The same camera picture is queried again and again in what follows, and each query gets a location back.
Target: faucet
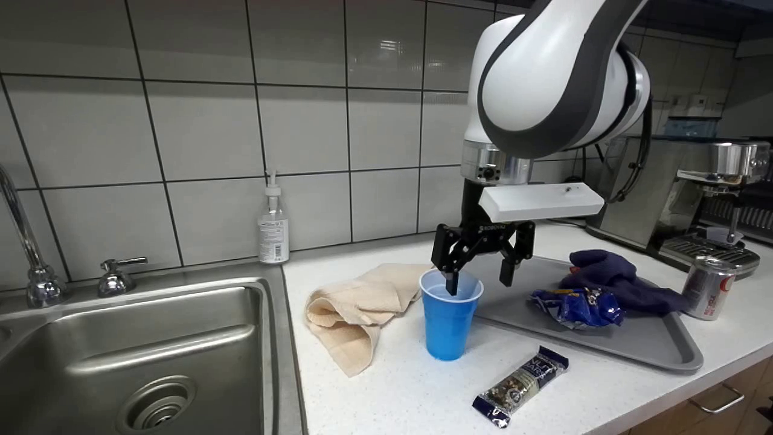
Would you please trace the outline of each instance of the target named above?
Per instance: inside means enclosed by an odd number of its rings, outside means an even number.
[[[33,234],[30,220],[24,216],[24,208],[19,203],[19,195],[14,190],[14,184],[10,180],[10,176],[2,166],[0,166],[0,188],[2,188],[6,203],[19,226],[22,247],[24,247],[24,254],[30,261],[27,304],[30,306],[57,304],[63,298],[63,286],[58,283],[54,267],[43,261],[41,249]]]

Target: hand soap bottle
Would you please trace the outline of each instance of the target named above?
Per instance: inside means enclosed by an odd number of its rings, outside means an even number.
[[[291,259],[291,222],[280,206],[280,185],[277,171],[268,178],[266,200],[268,209],[260,218],[260,261],[285,264]]]

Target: white countertop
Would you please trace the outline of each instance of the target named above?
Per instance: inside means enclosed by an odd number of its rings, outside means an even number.
[[[310,429],[318,435],[394,433],[622,433],[773,354],[773,251],[751,247],[762,265],[734,283],[720,319],[681,316],[704,352],[696,374],[669,374],[564,340],[473,321],[467,352],[441,363],[424,347],[424,306],[394,319],[371,370],[345,377],[304,325],[304,304],[319,286],[345,283],[380,264],[428,264],[430,236],[407,236],[296,255],[285,265]],[[575,225],[539,225],[534,255],[568,259],[577,249],[609,249],[639,265],[641,277],[681,290],[687,274]],[[570,358],[570,370],[513,414],[499,429],[471,408],[476,393],[513,373],[539,346]]]

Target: sink basin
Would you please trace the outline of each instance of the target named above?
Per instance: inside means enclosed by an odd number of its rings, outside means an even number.
[[[280,267],[139,277],[0,312],[6,435],[307,433]]]

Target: soda can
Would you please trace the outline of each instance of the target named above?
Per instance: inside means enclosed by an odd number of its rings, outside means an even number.
[[[733,283],[733,264],[715,255],[696,255],[681,292],[688,299],[687,315],[705,321],[717,319]]]

